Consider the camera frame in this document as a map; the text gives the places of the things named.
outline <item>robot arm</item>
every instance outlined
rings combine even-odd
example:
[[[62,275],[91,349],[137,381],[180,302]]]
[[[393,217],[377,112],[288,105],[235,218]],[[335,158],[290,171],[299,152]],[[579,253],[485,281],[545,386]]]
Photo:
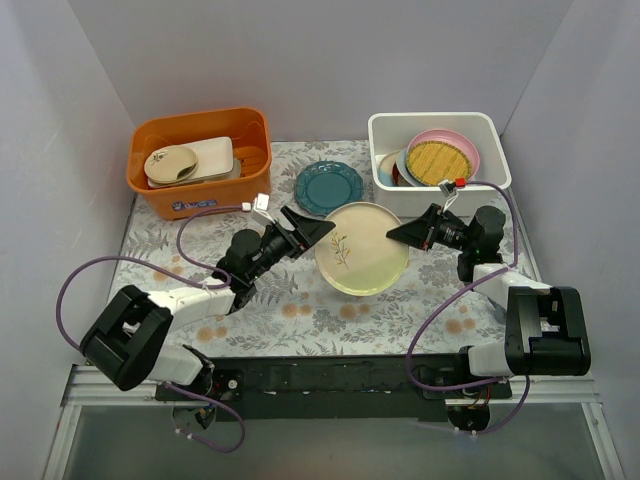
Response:
[[[145,293],[128,285],[86,333],[81,353],[121,390],[130,390],[148,378],[205,391],[213,365],[191,347],[164,345],[167,333],[243,308],[256,293],[255,280],[260,275],[285,256],[298,258],[335,227],[333,222],[306,218],[283,207],[281,212],[293,226],[287,230],[269,216],[267,206],[268,196],[259,195],[251,208],[252,218],[265,226],[264,235],[249,229],[237,232],[217,264],[229,274],[229,286]],[[222,278],[206,283],[220,285]]]
[[[465,284],[505,265],[499,253],[506,221],[492,206],[480,207],[469,225],[447,210],[457,195],[455,183],[443,182],[445,207],[432,204],[416,220],[387,237],[428,251],[436,243],[460,251],[458,278]],[[591,354],[578,292],[531,280],[514,269],[494,276],[474,291],[506,312],[505,340],[465,347],[469,372],[476,377],[513,375],[585,375]]]

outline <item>white plastic bin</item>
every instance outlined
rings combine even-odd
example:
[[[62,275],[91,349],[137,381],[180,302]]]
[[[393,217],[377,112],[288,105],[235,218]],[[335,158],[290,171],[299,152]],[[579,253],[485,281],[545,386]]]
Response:
[[[387,187],[380,182],[378,165],[385,155],[409,145],[418,133],[435,128],[454,130],[473,142],[480,154],[480,168],[474,180],[493,182],[503,189],[511,185],[511,173],[498,132],[484,113],[378,113],[369,119],[374,201],[398,217],[418,217],[432,203],[444,205],[445,198],[439,187]],[[456,215],[470,217],[497,195],[490,187],[465,187],[451,210]]]

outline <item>black metal bar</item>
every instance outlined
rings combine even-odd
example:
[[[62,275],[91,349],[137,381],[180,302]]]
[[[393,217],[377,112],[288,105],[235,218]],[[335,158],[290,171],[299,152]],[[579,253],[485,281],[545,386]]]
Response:
[[[453,385],[464,354],[414,357],[415,373],[426,383]],[[228,402],[246,418],[401,418],[445,421],[445,398],[459,392],[423,392],[410,382],[403,355],[336,357],[246,357],[211,359],[212,398]],[[234,380],[234,388],[229,381]],[[492,398],[510,398],[508,384]],[[188,398],[158,387],[159,401]]]

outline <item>blue plate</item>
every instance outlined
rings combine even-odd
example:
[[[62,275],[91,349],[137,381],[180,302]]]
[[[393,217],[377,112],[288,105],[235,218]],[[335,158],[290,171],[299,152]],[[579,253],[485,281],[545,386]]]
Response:
[[[336,208],[362,199],[362,178],[342,162],[316,162],[296,180],[296,200],[307,212],[328,215]]]
[[[396,166],[398,167],[398,171],[402,178],[404,178],[407,182],[409,182],[414,187],[428,187],[429,185],[425,185],[422,182],[419,182],[411,172],[407,168],[407,149],[400,150],[398,153],[398,159],[396,160]]]

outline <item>white wall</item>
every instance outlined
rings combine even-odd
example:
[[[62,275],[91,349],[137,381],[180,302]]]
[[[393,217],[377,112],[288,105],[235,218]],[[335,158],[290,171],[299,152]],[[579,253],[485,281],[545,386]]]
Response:
[[[66,0],[0,2],[0,478],[40,478],[75,354],[55,328],[63,279],[119,250],[133,124]],[[67,322],[104,305],[113,265],[72,288]]]
[[[640,478],[640,2],[575,0],[503,143],[546,281],[582,295],[593,372]]]
[[[366,138],[388,111],[502,132],[571,0],[69,0],[134,123],[247,104],[273,139]]]

